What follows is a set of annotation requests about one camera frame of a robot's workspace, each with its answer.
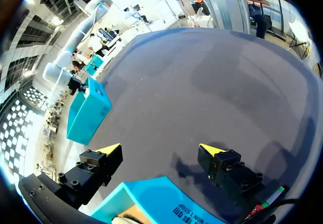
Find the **desk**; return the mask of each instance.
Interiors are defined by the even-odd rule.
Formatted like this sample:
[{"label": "desk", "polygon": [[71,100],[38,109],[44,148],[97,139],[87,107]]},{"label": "desk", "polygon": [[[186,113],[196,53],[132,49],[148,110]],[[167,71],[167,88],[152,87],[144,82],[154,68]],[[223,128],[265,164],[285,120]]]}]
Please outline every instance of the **desk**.
[{"label": "desk", "polygon": [[[137,35],[113,63],[100,82],[114,108],[89,146],[120,142],[124,161],[103,198],[120,182],[165,175],[211,214],[234,219],[239,209],[197,162],[200,143],[236,150],[267,180],[291,186],[287,198],[300,197],[323,137],[323,85],[302,60],[248,34],[181,28]],[[277,222],[290,207],[277,209]]]},{"label": "desk", "polygon": [[120,38],[120,36],[119,36],[119,35],[117,35],[115,38],[113,38],[113,40],[112,40],[112,41],[110,41],[110,42],[109,42],[109,43],[107,43],[106,45],[107,45],[108,47],[111,47],[111,46],[113,46],[114,44],[116,44],[116,42],[117,42],[119,39],[121,39],[121,38]]},{"label": "desk", "polygon": [[303,54],[302,58],[304,56],[307,57],[308,51],[309,51],[309,46],[311,44],[311,39],[308,36],[307,29],[298,20],[295,20],[293,23],[288,22],[288,24],[289,24],[289,26],[290,26],[290,28],[291,28],[291,30],[293,32],[293,40],[292,40],[291,44],[289,45],[289,47],[290,48],[297,47],[298,48],[298,54],[301,57],[301,54],[300,54],[300,51],[299,51],[299,46],[303,46],[303,48],[305,46],[304,54]]},{"label": "desk", "polygon": [[96,79],[100,75],[100,73],[104,70],[106,65],[122,50],[123,47],[124,47],[124,44],[122,42],[119,42],[117,39],[114,46],[111,47],[111,49],[108,51],[108,53],[106,55],[104,55],[104,57],[102,58],[103,63],[96,70],[96,72],[92,75],[93,79]]}]

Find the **cable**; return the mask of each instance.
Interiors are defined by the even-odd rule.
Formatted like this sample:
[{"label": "cable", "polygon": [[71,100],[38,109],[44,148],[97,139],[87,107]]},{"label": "cable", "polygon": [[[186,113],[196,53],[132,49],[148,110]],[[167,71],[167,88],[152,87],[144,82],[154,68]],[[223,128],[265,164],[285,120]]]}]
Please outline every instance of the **cable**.
[{"label": "cable", "polygon": [[265,214],[266,212],[269,212],[279,206],[282,206],[282,205],[287,205],[287,204],[298,204],[300,202],[299,199],[287,199],[287,200],[281,200],[281,201],[278,201],[276,203],[273,203],[271,204],[270,206],[266,207],[265,209],[262,209],[261,211],[257,212],[255,215],[249,217],[248,219],[244,220],[243,222],[241,222],[240,224],[244,224],[244,223],[252,223],[252,221]]},{"label": "cable", "polygon": [[210,16],[210,19],[207,21],[207,27],[208,27],[208,28],[209,28],[208,24],[209,24],[209,22],[210,22],[211,18],[212,18],[212,16]]}]

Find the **black mount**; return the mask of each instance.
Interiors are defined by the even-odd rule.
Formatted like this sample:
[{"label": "black mount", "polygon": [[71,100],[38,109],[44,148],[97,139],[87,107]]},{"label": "black mount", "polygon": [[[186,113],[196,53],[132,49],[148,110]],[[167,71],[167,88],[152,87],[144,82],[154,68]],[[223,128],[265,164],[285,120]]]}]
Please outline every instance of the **black mount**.
[{"label": "black mount", "polygon": [[109,155],[87,150],[67,173],[59,173],[59,184],[42,173],[23,178],[18,186],[42,223],[102,223],[77,209],[86,205],[100,186],[107,186],[121,162],[121,145]]},{"label": "black mount", "polygon": [[85,92],[85,89],[88,87],[87,85],[83,84],[81,80],[71,77],[70,82],[67,85],[69,87],[70,95],[74,95],[76,90],[80,92]]},{"label": "black mount", "polygon": [[[235,223],[241,223],[248,219],[255,206],[259,206],[270,198],[275,197],[280,183],[272,180],[267,186],[262,183],[262,173],[255,173],[240,161],[241,155],[234,150],[220,151],[212,156],[203,146],[198,149],[198,162],[203,167],[213,185],[220,186],[233,201],[242,207],[242,213]],[[275,198],[280,200],[288,190],[284,186],[284,192]],[[262,215],[252,223],[263,223],[270,215]]]}]

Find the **blue jeans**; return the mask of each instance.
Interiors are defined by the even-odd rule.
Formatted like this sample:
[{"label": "blue jeans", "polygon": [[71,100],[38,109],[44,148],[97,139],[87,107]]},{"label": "blue jeans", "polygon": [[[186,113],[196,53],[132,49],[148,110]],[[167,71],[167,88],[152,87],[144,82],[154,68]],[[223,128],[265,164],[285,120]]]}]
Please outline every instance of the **blue jeans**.
[{"label": "blue jeans", "polygon": [[264,21],[261,14],[256,14],[251,16],[254,21],[257,23],[257,33],[256,36],[260,38],[264,38],[264,35],[267,30],[266,22]]}]

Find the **person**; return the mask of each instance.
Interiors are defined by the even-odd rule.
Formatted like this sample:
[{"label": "person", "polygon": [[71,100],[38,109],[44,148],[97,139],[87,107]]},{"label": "person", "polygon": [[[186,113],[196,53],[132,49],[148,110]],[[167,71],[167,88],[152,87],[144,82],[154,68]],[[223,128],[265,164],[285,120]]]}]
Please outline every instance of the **person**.
[{"label": "person", "polygon": [[74,56],[73,56],[73,60],[72,60],[72,65],[74,66],[74,70],[76,72],[79,72],[82,70],[82,68],[84,68],[85,64],[83,62],[79,62],[74,60]]},{"label": "person", "polygon": [[267,23],[261,13],[261,4],[270,6],[268,1],[265,0],[247,0],[249,7],[250,17],[254,19],[257,23],[257,33],[256,36],[264,38],[267,30]]},{"label": "person", "polygon": [[[138,17],[136,17],[136,13],[134,12],[134,11],[130,11],[130,9],[128,8],[128,7],[126,7],[125,9],[124,9],[124,11],[127,13],[127,15],[126,15],[126,19],[128,19],[129,17],[131,17],[131,16],[133,16],[133,17],[135,17],[136,19],[138,19]],[[143,21],[146,23],[146,24],[150,24],[151,23],[151,21],[148,21],[147,20],[147,17],[146,16],[144,16],[144,15],[140,15],[140,17],[143,19]]]},{"label": "person", "polygon": [[89,49],[93,50],[93,52],[101,57],[104,56],[104,53],[102,50],[106,49],[109,50],[110,48],[105,45],[101,39],[97,36],[95,36],[93,33],[90,35],[90,41],[89,41]]},{"label": "person", "polygon": [[76,48],[73,53],[73,59],[87,65],[88,60],[90,59],[90,55]]}]

